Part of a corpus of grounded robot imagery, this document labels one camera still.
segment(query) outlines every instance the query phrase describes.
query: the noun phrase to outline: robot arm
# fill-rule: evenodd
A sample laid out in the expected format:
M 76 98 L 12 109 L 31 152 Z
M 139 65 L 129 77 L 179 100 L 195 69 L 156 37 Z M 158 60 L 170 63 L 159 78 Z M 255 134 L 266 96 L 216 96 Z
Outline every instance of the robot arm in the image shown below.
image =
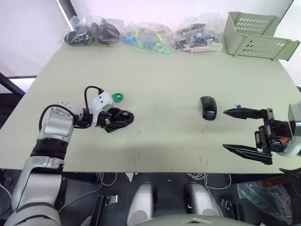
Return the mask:
M 133 122 L 132 113 L 112 106 L 110 94 L 99 89 L 90 109 L 60 102 L 44 110 L 37 143 L 12 194 L 13 213 L 5 226 L 61 225 L 57 209 L 64 204 L 67 188 L 61 173 L 73 128 L 102 127 L 112 132 Z M 41 125 L 48 108 L 50 117 Z
M 223 145 L 229 151 L 246 159 L 272 164 L 271 152 L 290 157 L 301 156 L 301 102 L 290 104 L 288 120 L 275 120 L 271 108 L 254 110 L 248 108 L 234 108 L 224 111 L 225 114 L 240 119 L 263 119 L 264 125 L 255 132 L 256 148 L 244 145 Z

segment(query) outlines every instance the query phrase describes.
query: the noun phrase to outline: metal bracket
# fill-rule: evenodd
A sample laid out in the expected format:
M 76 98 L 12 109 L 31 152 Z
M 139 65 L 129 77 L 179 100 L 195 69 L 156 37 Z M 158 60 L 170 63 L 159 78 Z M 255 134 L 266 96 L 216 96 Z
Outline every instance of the metal bracket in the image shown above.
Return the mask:
M 118 195 L 107 196 L 107 199 L 105 201 L 105 206 L 111 205 L 112 203 L 118 203 Z
M 242 204 L 236 204 L 232 203 L 228 200 L 223 199 L 222 200 L 222 207 L 224 207 L 226 210 L 230 211 L 235 220 L 244 221 L 244 214 L 243 214 L 243 205 Z

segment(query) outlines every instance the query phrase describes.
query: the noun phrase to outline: plastic bag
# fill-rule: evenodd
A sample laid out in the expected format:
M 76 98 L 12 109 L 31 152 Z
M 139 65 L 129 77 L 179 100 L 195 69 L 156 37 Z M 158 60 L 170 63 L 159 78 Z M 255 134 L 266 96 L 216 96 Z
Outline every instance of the plastic bag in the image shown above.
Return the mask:
M 291 197 L 283 186 L 262 187 L 258 182 L 248 182 L 238 184 L 237 192 L 240 198 L 247 198 L 262 212 L 292 223 Z
M 162 24 L 130 23 L 125 28 L 122 40 L 127 45 L 170 54 L 172 32 Z
M 223 22 L 219 14 L 203 13 L 184 22 L 174 33 L 174 48 L 185 52 L 220 52 Z
M 83 18 L 73 16 L 70 19 L 70 31 L 65 35 L 64 41 L 71 46 L 109 46 L 120 37 L 120 32 L 113 24 L 104 18 L 94 18 L 85 15 Z

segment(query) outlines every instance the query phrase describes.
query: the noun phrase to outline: light green plastic basket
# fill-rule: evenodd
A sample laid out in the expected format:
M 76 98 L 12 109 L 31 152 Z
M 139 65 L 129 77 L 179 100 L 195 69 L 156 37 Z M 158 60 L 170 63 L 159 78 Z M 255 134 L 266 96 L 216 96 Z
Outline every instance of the light green plastic basket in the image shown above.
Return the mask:
M 280 22 L 278 16 L 229 12 L 224 30 L 227 52 L 234 57 L 262 57 L 288 61 L 299 41 L 274 38 Z

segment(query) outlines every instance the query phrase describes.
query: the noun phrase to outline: table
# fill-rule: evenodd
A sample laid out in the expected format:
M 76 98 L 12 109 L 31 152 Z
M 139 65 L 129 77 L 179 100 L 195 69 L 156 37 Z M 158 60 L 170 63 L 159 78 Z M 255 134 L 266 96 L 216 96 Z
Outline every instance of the table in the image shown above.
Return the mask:
M 83 91 L 96 85 L 122 93 L 115 106 L 134 122 L 110 134 L 101 128 L 75 129 L 65 171 L 279 173 L 295 169 L 299 157 L 273 154 L 273 165 L 243 159 L 222 144 L 255 146 L 262 120 L 240 120 L 222 112 L 240 104 L 274 109 L 287 120 L 288 104 L 300 93 L 282 65 L 268 59 L 225 53 L 169 56 L 117 43 L 110 48 L 62 46 L 0 130 L 0 167 L 22 169 L 38 136 L 38 121 L 49 104 L 84 106 Z M 97 95 L 90 91 L 88 98 Z M 201 116 L 200 97 L 212 96 L 217 117 Z

